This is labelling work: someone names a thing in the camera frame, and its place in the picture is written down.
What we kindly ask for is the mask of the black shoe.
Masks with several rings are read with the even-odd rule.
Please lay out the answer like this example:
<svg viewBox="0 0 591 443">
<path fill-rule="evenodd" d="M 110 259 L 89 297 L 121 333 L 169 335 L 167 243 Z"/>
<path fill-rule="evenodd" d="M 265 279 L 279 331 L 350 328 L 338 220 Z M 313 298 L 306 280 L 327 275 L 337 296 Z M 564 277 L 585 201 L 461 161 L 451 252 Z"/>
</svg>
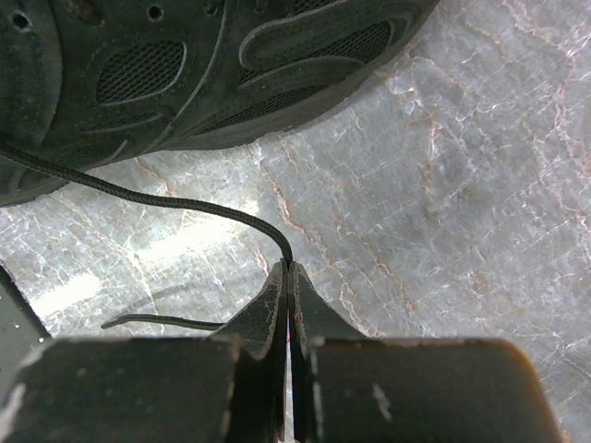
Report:
<svg viewBox="0 0 591 443">
<path fill-rule="evenodd" d="M 1 142 L 86 172 L 301 126 L 396 58 L 432 1 L 5 1 Z"/>
</svg>

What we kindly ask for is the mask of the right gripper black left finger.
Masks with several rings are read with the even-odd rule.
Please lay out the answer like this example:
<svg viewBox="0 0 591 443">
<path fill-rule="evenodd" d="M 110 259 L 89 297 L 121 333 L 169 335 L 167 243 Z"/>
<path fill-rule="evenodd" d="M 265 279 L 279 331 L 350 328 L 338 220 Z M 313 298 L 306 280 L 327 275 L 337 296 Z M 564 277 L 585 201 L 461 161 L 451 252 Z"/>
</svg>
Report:
<svg viewBox="0 0 591 443">
<path fill-rule="evenodd" d="M 17 366 L 5 442 L 278 442 L 287 268 L 206 337 L 63 337 Z"/>
</svg>

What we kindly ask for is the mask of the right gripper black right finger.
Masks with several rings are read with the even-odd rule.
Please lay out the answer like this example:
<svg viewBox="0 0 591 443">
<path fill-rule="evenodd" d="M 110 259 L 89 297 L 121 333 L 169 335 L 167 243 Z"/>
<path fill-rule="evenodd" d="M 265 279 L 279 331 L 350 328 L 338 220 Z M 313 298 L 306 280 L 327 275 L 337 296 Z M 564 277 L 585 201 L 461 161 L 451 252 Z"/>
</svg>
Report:
<svg viewBox="0 0 591 443">
<path fill-rule="evenodd" d="M 537 373 L 496 338 L 371 338 L 287 272 L 299 442 L 559 442 Z"/>
</svg>

